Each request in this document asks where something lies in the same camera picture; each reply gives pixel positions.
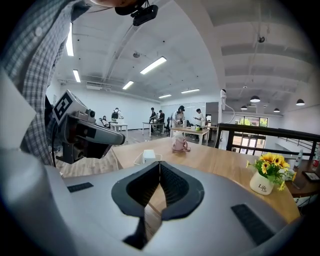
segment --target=white wall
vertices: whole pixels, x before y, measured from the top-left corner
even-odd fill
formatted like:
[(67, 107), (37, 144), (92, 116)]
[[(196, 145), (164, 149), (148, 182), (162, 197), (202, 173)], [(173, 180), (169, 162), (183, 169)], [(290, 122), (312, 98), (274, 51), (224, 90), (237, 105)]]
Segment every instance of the white wall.
[(123, 96), (106, 92), (105, 90), (90, 90), (81, 84), (68, 84), (61, 87), (64, 93), (69, 89), (76, 95), (89, 109), (95, 111), (95, 119), (106, 116), (108, 121), (115, 108), (119, 108), (124, 117), (124, 122), (128, 124), (128, 129), (141, 129), (142, 122), (148, 122), (151, 116), (151, 108), (156, 112), (160, 110), (160, 104), (129, 96)]
[(281, 128), (320, 135), (320, 104), (284, 113)]
[(61, 85), (58, 82), (58, 80), (55, 77), (53, 77), (51, 80), (51, 84), (46, 89), (46, 93), (45, 93), (49, 102), (52, 105), (55, 105), (57, 103), (57, 101), (59, 100), (59, 98), (61, 97), (61, 93), (62, 93), (61, 92)]

